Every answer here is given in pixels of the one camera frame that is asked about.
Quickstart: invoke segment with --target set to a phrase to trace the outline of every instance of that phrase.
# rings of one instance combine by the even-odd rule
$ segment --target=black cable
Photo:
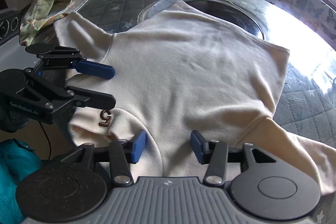
[[[51,143],[50,143],[50,140],[49,140],[49,137],[48,137],[47,133],[45,132],[45,130],[43,128],[43,125],[41,124],[41,122],[39,122],[39,124],[40,124],[40,126],[41,126],[41,128],[43,130],[43,133],[44,133],[45,137],[48,140],[48,144],[49,144],[49,157],[48,157],[48,160],[50,160],[50,156],[51,156]]]

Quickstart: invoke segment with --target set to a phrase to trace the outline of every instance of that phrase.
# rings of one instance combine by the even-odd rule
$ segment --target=teal fabric
[[[0,143],[0,223],[18,224],[24,218],[15,200],[19,181],[42,167],[29,146],[16,139]]]

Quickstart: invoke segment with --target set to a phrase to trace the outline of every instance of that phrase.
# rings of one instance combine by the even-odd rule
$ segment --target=black speaker
[[[0,46],[20,34],[21,14],[19,11],[0,11]]]

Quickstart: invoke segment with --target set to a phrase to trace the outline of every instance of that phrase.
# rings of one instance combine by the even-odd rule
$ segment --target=round black disc
[[[281,160],[253,164],[232,181],[230,192],[244,211],[272,221],[304,217],[320,199],[316,181]]]
[[[59,223],[96,209],[105,199],[104,180],[80,164],[54,163],[22,180],[16,200],[25,217]]]
[[[16,92],[26,86],[26,76],[18,69],[7,69],[0,72],[0,89]]]

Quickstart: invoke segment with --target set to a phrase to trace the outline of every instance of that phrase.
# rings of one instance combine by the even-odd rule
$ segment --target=blue gripper pad
[[[190,135],[190,145],[194,154],[200,164],[204,164],[204,150],[203,150],[203,143],[201,140],[196,136],[195,132],[192,131]]]
[[[87,75],[98,76],[104,79],[111,79],[115,75],[115,70],[113,67],[95,63],[87,60],[78,61],[72,64],[72,69],[80,73],[85,73]]]
[[[141,157],[141,154],[146,146],[146,132],[142,130],[137,136],[136,139],[132,138],[133,149],[132,149],[132,163],[137,163]]]

